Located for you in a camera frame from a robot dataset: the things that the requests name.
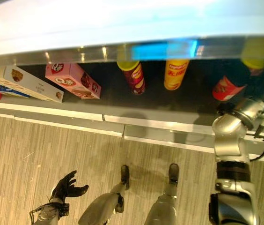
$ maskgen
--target dark shelf surface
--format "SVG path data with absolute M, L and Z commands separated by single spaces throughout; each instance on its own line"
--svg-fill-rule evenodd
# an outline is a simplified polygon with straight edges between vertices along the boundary
M 101 99 L 81 100 L 65 91 L 61 104 L 17 97 L 4 97 L 1 102 L 119 117 L 212 125 L 214 119 L 218 117 L 216 108 L 220 104 L 211 94 L 212 85 L 219 76 L 216 74 L 216 67 L 220 64 L 220 60 L 191 61 L 181 87 L 175 91 L 166 90 L 163 86 L 164 61 L 141 63 L 147 86 L 142 95 L 131 93 L 116 63 L 90 63 L 80 65 L 102 86 Z M 44 77 L 45 65 L 21 68 L 57 86 Z M 244 94 L 247 94 L 245 90 L 233 97 L 230 102 L 236 103 Z M 264 91 L 260 91 L 260 97 L 264 97 Z

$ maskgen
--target black robot glove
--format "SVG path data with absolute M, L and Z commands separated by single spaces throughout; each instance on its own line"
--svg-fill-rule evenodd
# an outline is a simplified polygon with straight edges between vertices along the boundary
M 83 187 L 75 187 L 74 183 L 76 182 L 76 179 L 72 180 L 72 178 L 76 173 L 77 171 L 74 170 L 58 182 L 57 186 L 52 192 L 50 200 L 53 198 L 59 198 L 64 203 L 66 197 L 79 197 L 87 192 L 88 185 L 85 185 Z

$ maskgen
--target robot leg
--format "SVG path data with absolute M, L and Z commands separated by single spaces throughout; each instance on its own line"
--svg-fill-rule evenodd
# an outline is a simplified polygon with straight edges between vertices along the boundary
M 124 194 L 129 187 L 129 168 L 124 165 L 121 168 L 121 182 L 113 187 L 110 193 L 96 198 L 85 210 L 78 224 L 103 225 L 114 212 L 124 211 Z
M 175 225 L 176 224 L 176 194 L 179 177 L 179 167 L 171 164 L 169 167 L 169 183 L 147 216 L 145 225 Z

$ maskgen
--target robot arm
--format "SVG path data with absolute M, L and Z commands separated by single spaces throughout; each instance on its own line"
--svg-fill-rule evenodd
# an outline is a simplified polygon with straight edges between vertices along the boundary
M 88 185 L 83 187 L 74 186 L 76 179 L 72 180 L 72 178 L 76 172 L 72 171 L 58 182 L 52 191 L 48 204 L 42 205 L 29 213 L 32 225 L 57 225 L 61 217 L 68 216 L 69 204 L 65 203 L 66 197 L 79 197 L 88 190 Z M 38 214 L 37 221 L 34 223 L 33 213 L 38 211 L 40 213 Z
M 264 119 L 263 111 L 262 101 L 244 99 L 213 123 L 218 193 L 211 195 L 209 203 L 212 224 L 259 224 L 255 187 L 250 180 L 250 159 L 243 139 L 256 118 Z M 261 137 L 263 128 L 264 120 L 255 138 Z

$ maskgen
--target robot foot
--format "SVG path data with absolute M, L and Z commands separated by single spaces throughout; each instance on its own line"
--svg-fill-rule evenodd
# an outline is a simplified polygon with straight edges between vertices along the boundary
M 121 181 L 126 185 L 126 190 L 128 190 L 130 188 L 130 173 L 127 165 L 121 167 Z
M 179 166 L 175 163 L 172 163 L 169 166 L 169 183 L 177 186 L 178 178 L 179 178 Z

